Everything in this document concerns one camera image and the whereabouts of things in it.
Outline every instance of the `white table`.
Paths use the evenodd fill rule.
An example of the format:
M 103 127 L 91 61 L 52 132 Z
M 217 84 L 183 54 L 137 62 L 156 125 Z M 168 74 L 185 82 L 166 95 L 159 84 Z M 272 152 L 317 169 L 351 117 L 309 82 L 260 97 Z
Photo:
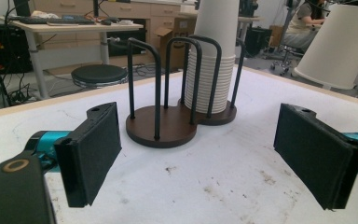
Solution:
M 138 24 L 120 25 L 116 23 L 113 23 L 110 26 L 101 25 L 99 23 L 96 25 L 49 26 L 46 24 L 24 24 L 19 21 L 13 21 L 10 24 L 20 27 L 25 31 L 40 94 L 38 98 L 41 100 L 49 98 L 46 81 L 43 76 L 43 70 L 77 63 L 90 63 L 98 61 L 102 61 L 104 64 L 109 64 L 109 50 L 106 32 L 129 31 L 143 28 L 143 25 Z M 87 32 L 99 33 L 101 44 L 70 49 L 38 49 L 35 39 L 35 35 L 37 34 L 59 35 Z
M 135 109 L 154 103 L 153 81 L 136 82 Z M 172 76 L 170 105 L 180 83 L 181 74 Z M 1 162 L 32 134 L 71 131 L 89 108 L 117 102 L 122 150 L 93 206 L 69 208 L 60 174 L 46 174 L 59 223 L 358 224 L 358 176 L 347 208 L 324 211 L 273 148 L 281 103 L 314 110 L 350 133 L 358 132 L 358 99 L 244 69 L 231 123 L 199 126 L 189 143 L 156 149 L 127 136 L 128 95 L 123 84 L 0 110 Z

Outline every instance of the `office chair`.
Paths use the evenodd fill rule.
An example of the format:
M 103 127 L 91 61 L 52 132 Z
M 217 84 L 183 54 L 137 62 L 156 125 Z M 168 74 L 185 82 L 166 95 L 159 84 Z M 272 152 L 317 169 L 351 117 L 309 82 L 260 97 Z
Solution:
M 282 60 L 273 62 L 270 67 L 272 70 L 275 70 L 276 66 L 280 66 L 281 68 L 283 68 L 283 71 L 280 73 L 281 77 L 286 75 L 286 73 L 289 71 L 290 64 L 292 63 L 292 61 L 289 59 L 289 55 L 303 55 L 303 53 L 301 53 L 299 49 L 296 49 L 283 43 L 283 37 L 286 34 L 287 27 L 289 26 L 290 20 L 295 16 L 295 9 L 299 6 L 300 1 L 301 0 L 287 0 L 285 3 L 287 6 L 287 16 L 283 25 L 282 38 L 278 47 L 278 51 L 284 51 L 284 56 Z
M 124 68 L 109 64 L 78 67 L 71 73 L 71 76 L 75 85 L 91 89 L 127 82 L 127 71 Z

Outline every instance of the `round wooden base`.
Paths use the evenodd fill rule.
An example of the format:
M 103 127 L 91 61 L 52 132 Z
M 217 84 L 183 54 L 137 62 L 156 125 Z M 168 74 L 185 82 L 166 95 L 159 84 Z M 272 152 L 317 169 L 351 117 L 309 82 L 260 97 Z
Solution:
M 196 113 L 195 124 L 190 124 L 190 113 L 184 104 L 169 108 L 160 108 L 160 137 L 155 139 L 155 107 L 153 105 L 135 111 L 135 119 L 130 116 L 126 120 L 126 129 L 129 137 L 147 147 L 169 148 L 179 147 L 189 142 L 197 131 L 197 125 L 223 125 L 235 119 L 237 108 L 230 108 L 227 101 L 226 110 L 212 114 L 208 119 L 206 114 Z

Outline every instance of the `person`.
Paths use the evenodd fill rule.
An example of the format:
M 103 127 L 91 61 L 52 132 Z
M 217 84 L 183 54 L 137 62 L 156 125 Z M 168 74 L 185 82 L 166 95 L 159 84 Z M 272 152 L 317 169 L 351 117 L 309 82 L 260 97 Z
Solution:
M 325 0 L 306 0 L 298 8 L 287 27 L 283 44 L 307 51 L 318 32 L 312 25 L 324 23 L 324 2 Z

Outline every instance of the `black stool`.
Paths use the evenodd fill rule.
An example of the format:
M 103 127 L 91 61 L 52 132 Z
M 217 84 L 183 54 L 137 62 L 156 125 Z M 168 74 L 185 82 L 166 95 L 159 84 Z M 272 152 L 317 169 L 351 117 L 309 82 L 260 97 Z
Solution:
M 98 89 L 127 81 L 127 71 L 124 68 L 109 64 L 78 67 L 71 75 L 74 83 L 82 88 Z

